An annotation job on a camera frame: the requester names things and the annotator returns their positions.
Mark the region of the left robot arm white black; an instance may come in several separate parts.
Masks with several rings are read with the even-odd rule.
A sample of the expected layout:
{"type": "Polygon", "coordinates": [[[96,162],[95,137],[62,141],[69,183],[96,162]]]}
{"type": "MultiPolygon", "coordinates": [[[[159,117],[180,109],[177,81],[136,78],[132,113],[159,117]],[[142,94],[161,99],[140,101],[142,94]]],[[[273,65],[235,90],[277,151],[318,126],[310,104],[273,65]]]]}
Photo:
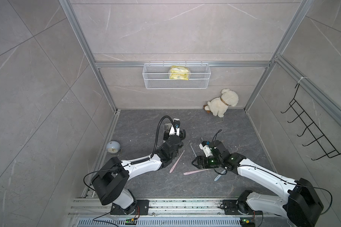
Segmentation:
{"type": "Polygon", "coordinates": [[[125,213],[132,212],[137,206],[133,194],[125,189],[127,182],[147,172],[166,168],[178,156],[186,138],[181,122],[174,119],[169,128],[164,131],[163,144],[155,152],[133,160],[120,160],[113,157],[91,179],[93,190],[102,205],[115,204],[125,213]]]}

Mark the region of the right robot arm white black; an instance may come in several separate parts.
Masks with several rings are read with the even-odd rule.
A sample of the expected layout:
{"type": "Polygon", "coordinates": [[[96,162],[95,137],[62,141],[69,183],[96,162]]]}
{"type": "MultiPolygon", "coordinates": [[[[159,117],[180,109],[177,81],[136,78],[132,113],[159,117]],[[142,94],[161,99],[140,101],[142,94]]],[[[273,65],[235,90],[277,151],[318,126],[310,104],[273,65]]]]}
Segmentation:
{"type": "Polygon", "coordinates": [[[238,212],[248,215],[255,211],[267,212],[289,219],[297,227],[314,227],[323,213],[323,203],[315,187],[304,179],[295,180],[274,173],[246,156],[229,152],[219,140],[200,144],[204,154],[192,165],[198,169],[222,168],[227,173],[246,177],[274,193],[274,196],[244,191],[237,199],[238,212]]]}

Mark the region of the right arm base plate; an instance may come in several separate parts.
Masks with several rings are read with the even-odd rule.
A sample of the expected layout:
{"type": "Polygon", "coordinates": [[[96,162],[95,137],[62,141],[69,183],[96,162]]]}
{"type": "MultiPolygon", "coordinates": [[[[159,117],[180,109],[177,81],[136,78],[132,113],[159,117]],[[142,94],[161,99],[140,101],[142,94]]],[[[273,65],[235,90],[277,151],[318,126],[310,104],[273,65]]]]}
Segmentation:
{"type": "Polygon", "coordinates": [[[222,200],[220,205],[225,215],[261,215],[262,211],[254,211],[251,207],[244,201],[239,202],[238,200],[222,200]]]}

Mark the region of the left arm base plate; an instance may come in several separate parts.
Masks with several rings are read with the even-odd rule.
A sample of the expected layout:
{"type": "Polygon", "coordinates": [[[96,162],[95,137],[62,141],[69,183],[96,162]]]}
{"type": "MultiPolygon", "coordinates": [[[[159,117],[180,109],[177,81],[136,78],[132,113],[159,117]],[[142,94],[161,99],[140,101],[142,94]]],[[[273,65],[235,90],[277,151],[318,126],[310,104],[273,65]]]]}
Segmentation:
{"type": "Polygon", "coordinates": [[[128,208],[123,209],[119,205],[112,204],[111,215],[147,215],[149,211],[149,200],[137,200],[128,208]]]}

